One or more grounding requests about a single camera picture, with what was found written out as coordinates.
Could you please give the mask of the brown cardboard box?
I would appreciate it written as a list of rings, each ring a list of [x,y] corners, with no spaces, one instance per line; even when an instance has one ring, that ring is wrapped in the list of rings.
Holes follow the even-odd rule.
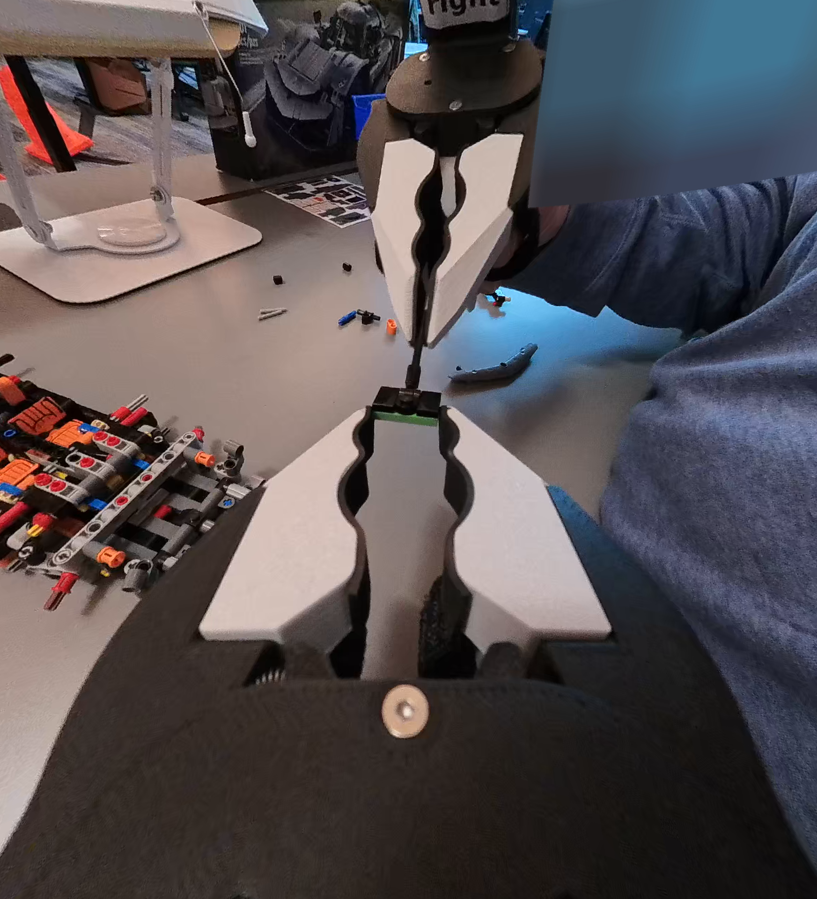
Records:
[[[96,105],[109,115],[146,115],[151,100],[144,73],[129,59],[88,59]]]

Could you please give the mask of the black lego axle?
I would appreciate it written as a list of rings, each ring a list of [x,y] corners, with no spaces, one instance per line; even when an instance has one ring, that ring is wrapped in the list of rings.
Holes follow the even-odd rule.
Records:
[[[403,325],[406,340],[412,347],[412,358],[405,373],[405,390],[419,387],[422,372],[422,355],[425,349],[429,327],[429,266],[417,264],[412,287],[406,295]]]

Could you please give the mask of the open instruction booklet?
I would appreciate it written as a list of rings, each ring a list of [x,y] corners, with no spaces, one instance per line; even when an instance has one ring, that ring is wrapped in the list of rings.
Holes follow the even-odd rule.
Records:
[[[197,13],[210,22],[225,22],[258,31],[264,38],[268,26],[256,1],[192,1]]]

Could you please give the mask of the person's right forearm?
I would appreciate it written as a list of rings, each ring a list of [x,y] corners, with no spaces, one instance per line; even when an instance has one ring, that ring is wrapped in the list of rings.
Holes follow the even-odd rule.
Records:
[[[717,331],[817,267],[817,172],[569,207],[507,287],[590,317]]]

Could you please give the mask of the grey curved lego panel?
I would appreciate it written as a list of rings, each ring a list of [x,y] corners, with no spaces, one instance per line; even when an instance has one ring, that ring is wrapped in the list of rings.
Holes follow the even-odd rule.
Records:
[[[497,383],[510,380],[526,371],[537,350],[537,343],[526,343],[506,361],[481,368],[458,367],[449,375],[449,380],[456,385]]]

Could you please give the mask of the dark lego set box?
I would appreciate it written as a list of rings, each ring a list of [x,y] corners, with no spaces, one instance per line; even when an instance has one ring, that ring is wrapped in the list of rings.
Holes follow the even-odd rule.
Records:
[[[385,94],[421,40],[419,2],[257,2],[262,38],[241,26],[222,66],[200,62],[198,81],[217,168],[252,182],[355,162],[354,95]]]

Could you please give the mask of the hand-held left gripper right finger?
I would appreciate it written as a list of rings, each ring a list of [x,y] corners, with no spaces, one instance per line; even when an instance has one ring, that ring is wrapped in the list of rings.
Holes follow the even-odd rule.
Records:
[[[442,407],[438,424],[456,521],[421,612],[419,675],[471,678],[495,646],[525,666],[544,643],[609,640],[546,482],[457,409]]]

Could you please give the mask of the lego sticker sheet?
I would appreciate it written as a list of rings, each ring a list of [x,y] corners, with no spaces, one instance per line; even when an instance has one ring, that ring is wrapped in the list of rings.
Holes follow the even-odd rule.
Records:
[[[263,193],[339,229],[369,221],[371,217],[364,188],[339,175],[274,186]]]

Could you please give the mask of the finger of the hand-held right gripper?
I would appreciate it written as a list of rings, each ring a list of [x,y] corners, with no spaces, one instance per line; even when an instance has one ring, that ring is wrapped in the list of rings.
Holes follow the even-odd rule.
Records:
[[[513,220],[512,191],[523,147],[519,133],[493,133],[465,148],[453,164],[463,189],[447,221],[446,252],[431,283],[425,346],[453,327],[501,252]]]
[[[432,214],[420,195],[441,174],[437,153],[413,139],[389,141],[383,150],[371,220],[395,318],[408,343],[433,348],[448,325],[445,251],[418,252]]]

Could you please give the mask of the orange red flat object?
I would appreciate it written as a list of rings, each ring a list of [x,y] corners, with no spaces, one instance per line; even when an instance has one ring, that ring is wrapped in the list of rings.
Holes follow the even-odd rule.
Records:
[[[73,159],[91,150],[95,143],[87,135],[70,128],[53,107],[44,103],[43,109],[52,119],[52,127],[44,134],[41,125],[46,124],[42,114],[32,117],[25,93],[15,82],[10,65],[0,67],[0,87],[10,110],[29,138],[26,153],[42,163],[51,163],[58,172],[75,170]]]

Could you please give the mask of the person's right hand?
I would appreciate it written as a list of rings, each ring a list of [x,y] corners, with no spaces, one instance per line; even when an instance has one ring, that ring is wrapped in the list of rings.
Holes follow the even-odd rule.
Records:
[[[530,239],[537,251],[551,243],[559,234],[571,212],[569,205],[530,208]]]

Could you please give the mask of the black green lego piece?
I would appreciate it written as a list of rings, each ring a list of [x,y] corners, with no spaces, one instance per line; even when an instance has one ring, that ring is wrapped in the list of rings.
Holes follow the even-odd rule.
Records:
[[[436,426],[441,405],[439,392],[382,387],[370,408],[377,420]]]

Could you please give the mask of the lego chassis assembly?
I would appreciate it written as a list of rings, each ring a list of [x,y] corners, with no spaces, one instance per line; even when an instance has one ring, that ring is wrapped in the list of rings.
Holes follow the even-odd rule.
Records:
[[[12,375],[0,356],[0,569],[44,575],[55,610],[78,582],[142,597],[266,479],[244,448],[161,426],[139,395],[111,413]]]

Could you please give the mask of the blue storage bin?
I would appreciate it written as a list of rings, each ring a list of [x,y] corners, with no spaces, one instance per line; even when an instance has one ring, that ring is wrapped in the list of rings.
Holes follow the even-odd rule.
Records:
[[[355,141],[361,137],[361,132],[369,120],[372,107],[376,102],[385,100],[385,94],[354,95],[351,97],[353,104],[353,125]]]

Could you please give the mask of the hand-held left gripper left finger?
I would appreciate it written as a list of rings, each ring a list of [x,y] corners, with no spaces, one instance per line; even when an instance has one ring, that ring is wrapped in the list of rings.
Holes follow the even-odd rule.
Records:
[[[200,625],[206,641],[309,646],[361,664],[369,571],[356,513],[368,498],[368,407],[266,484]]]

